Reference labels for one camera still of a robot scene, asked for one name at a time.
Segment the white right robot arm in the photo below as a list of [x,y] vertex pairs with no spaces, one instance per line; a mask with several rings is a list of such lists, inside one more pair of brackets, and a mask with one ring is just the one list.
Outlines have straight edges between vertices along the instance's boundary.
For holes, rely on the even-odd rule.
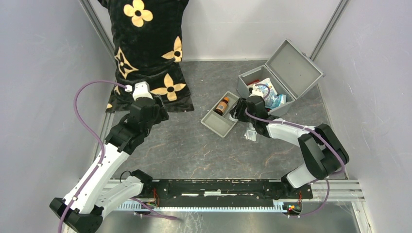
[[295,197],[305,184],[344,172],[349,162],[348,153],[329,125],[304,126],[271,115],[260,96],[240,98],[230,116],[252,124],[257,134],[300,148],[304,163],[281,178],[280,190],[287,198]]

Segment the silver metal case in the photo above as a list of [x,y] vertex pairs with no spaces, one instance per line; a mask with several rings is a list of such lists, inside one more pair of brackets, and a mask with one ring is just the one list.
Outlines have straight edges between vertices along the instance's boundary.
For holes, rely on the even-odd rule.
[[285,104],[269,111],[269,114],[280,117],[324,75],[324,72],[291,40],[285,39],[265,64],[238,76],[237,92],[242,98],[246,98],[249,96],[249,84],[269,78],[275,90],[286,95]]

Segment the clear bag of wipes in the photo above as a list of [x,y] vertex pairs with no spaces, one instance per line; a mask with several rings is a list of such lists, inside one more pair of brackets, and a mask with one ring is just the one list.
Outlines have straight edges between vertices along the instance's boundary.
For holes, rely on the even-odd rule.
[[255,130],[248,129],[246,130],[244,137],[246,140],[256,142],[257,141],[257,132]]

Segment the blue gauze packet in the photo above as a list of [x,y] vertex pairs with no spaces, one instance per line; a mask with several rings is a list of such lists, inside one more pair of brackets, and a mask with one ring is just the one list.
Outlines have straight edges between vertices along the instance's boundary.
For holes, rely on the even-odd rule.
[[277,108],[286,103],[287,95],[275,93],[270,93],[267,98],[265,98],[265,107],[269,109]]

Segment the white plastic bottle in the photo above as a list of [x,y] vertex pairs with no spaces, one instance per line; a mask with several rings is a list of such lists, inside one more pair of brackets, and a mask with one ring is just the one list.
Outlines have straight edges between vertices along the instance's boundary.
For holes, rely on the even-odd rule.
[[235,125],[239,121],[237,118],[233,118],[232,116],[229,116],[228,120],[232,125]]

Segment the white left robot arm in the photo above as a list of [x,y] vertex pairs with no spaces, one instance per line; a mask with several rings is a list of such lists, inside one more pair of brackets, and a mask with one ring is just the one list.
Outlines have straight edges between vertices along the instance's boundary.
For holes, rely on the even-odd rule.
[[54,198],[52,211],[77,233],[94,233],[104,218],[128,199],[146,198],[153,191],[152,177],[136,170],[123,182],[103,193],[120,165],[149,135],[152,127],[168,120],[159,95],[138,97],[130,112],[112,127],[103,149],[77,185],[63,198]]

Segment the grey plastic divider tray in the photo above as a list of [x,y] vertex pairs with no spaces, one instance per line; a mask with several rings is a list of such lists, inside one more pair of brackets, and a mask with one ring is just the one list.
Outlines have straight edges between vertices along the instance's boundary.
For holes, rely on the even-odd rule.
[[[214,109],[218,106],[219,102],[225,97],[229,98],[228,106],[226,107],[223,115],[219,115],[214,112]],[[234,93],[227,91],[218,100],[212,105],[210,110],[206,115],[201,119],[201,124],[206,126],[212,132],[216,133],[218,136],[224,138],[236,125],[237,121],[232,121],[230,119],[230,110],[236,105],[239,100],[239,96]]]

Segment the white wipes packet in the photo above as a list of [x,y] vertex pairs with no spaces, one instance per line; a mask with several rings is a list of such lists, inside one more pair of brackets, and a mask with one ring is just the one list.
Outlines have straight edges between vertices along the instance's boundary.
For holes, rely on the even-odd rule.
[[270,78],[266,78],[256,84],[256,86],[262,91],[263,95],[266,96],[267,94],[274,94],[278,95],[277,90],[273,86]]

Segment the amber pill bottle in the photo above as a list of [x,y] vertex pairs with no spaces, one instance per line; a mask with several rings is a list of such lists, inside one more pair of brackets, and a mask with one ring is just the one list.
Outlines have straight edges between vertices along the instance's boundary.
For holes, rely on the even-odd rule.
[[223,116],[224,112],[226,111],[228,107],[229,101],[230,101],[229,97],[222,98],[217,104],[217,106],[215,107],[214,112],[220,116]]

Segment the red first aid pouch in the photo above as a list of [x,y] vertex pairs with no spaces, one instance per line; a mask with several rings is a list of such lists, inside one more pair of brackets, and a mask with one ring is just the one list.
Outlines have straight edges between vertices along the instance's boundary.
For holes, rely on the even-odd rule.
[[259,82],[260,82],[260,80],[254,80],[251,83],[247,84],[247,86],[252,86],[252,85],[254,85],[256,83],[259,83]]

